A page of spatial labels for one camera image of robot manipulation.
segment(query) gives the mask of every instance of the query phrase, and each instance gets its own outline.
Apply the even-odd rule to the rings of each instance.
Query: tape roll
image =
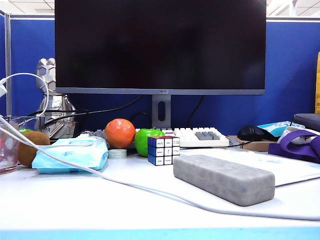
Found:
[[[127,157],[126,149],[112,149],[108,151],[109,159],[123,159]]]

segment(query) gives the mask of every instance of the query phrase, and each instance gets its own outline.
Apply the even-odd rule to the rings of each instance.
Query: purple strap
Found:
[[[280,143],[269,145],[269,154],[283,156],[292,159],[299,159],[313,163],[320,163],[320,136],[317,136],[310,144],[296,145],[291,144],[293,139],[303,136],[316,136],[306,130],[296,130],[284,136]]]

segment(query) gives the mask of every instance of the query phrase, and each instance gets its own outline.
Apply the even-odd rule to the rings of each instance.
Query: blue package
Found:
[[[42,148],[55,157],[94,170],[103,168],[108,158],[107,143],[97,136],[59,139],[52,145]],[[32,168],[36,168],[40,173],[50,174],[83,171],[57,161],[40,151],[36,153]]]
[[[274,137],[280,137],[282,133],[285,131],[286,127],[288,126],[293,126],[293,127],[300,127],[300,128],[305,128],[304,125],[297,124],[294,122],[290,121],[280,121],[280,122],[273,122],[273,123],[267,123],[263,125],[258,125],[258,128],[264,129],[271,133]]]

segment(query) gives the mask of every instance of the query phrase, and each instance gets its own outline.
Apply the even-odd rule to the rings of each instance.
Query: computer mouse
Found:
[[[261,141],[264,139],[265,134],[261,128],[255,125],[247,125],[240,129],[237,137],[246,141]]]

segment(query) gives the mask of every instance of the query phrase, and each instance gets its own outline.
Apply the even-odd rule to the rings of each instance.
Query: silver robot figure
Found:
[[[36,86],[44,93],[39,111],[44,109],[47,98],[49,98],[47,110],[76,110],[66,94],[56,93],[56,60],[54,58],[40,59],[36,66],[36,74],[43,78],[49,88],[49,96],[47,96],[44,83],[38,78],[35,79]],[[47,134],[50,139],[72,138],[76,126],[74,117],[63,118],[47,126],[44,126],[44,124],[74,114],[74,112],[47,112],[44,115],[44,120],[37,121],[36,128],[38,131]]]

